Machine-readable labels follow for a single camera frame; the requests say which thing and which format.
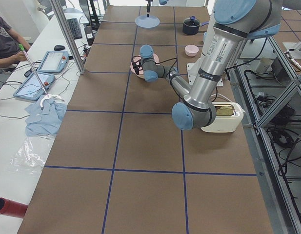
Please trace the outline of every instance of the person's arm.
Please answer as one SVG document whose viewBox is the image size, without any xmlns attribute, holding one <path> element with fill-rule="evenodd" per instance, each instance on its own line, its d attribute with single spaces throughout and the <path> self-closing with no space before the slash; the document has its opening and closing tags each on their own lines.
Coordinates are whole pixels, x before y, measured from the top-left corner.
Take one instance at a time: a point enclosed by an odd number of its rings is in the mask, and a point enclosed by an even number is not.
<svg viewBox="0 0 301 234">
<path fill-rule="evenodd" d="M 26 61 L 26 57 L 22 51 L 8 58 L 0 58 L 0 68 L 6 68 L 19 61 Z"/>
<path fill-rule="evenodd" d="M 20 44 L 22 44 L 24 46 L 24 48 L 26 50 L 29 50 L 30 49 L 30 45 L 29 43 L 27 43 L 27 41 L 19 34 L 17 33 L 14 29 L 9 29 L 7 31 L 7 33 L 16 41 L 18 41 Z"/>
</svg>

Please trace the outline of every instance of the light blue plate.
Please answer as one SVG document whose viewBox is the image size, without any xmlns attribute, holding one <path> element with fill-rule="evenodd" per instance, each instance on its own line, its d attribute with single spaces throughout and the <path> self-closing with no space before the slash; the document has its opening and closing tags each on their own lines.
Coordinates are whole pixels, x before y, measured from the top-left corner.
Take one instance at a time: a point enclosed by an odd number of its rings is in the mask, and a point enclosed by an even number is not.
<svg viewBox="0 0 301 234">
<path fill-rule="evenodd" d="M 151 29 L 157 27 L 160 24 L 160 20 L 155 16 L 138 16 L 135 19 L 135 24 L 141 28 Z"/>
</svg>

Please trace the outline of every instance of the cooking pot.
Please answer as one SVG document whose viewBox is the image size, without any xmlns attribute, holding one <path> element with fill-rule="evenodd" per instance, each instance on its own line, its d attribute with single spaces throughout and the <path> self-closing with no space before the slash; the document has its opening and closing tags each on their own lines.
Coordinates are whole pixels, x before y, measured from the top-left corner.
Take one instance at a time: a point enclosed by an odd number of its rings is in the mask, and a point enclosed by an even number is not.
<svg viewBox="0 0 301 234">
<path fill-rule="evenodd" d="M 208 22 L 200 24 L 199 19 L 195 16 L 191 16 L 189 18 L 184 19 L 183 21 L 183 32 L 187 35 L 195 35 L 197 34 L 199 27 L 206 25 Z"/>
</svg>

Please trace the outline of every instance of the person's hand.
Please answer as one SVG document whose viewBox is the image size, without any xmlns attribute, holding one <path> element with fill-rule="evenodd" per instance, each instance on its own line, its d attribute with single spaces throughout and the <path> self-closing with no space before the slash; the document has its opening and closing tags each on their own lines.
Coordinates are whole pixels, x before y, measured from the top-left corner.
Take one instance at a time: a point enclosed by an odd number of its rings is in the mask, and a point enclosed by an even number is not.
<svg viewBox="0 0 301 234">
<path fill-rule="evenodd" d="M 27 60 L 27 58 L 25 57 L 23 51 L 18 52 L 14 56 L 15 56 L 16 61 L 26 61 Z"/>
</svg>

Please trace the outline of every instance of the red cylinder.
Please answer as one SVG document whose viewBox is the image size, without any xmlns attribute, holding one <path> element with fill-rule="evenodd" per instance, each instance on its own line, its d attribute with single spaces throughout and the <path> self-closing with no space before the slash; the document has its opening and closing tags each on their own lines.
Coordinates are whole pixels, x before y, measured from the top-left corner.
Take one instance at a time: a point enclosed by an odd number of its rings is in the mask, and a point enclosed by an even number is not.
<svg viewBox="0 0 301 234">
<path fill-rule="evenodd" d="M 0 197 L 0 215 L 23 218 L 28 205 Z"/>
</svg>

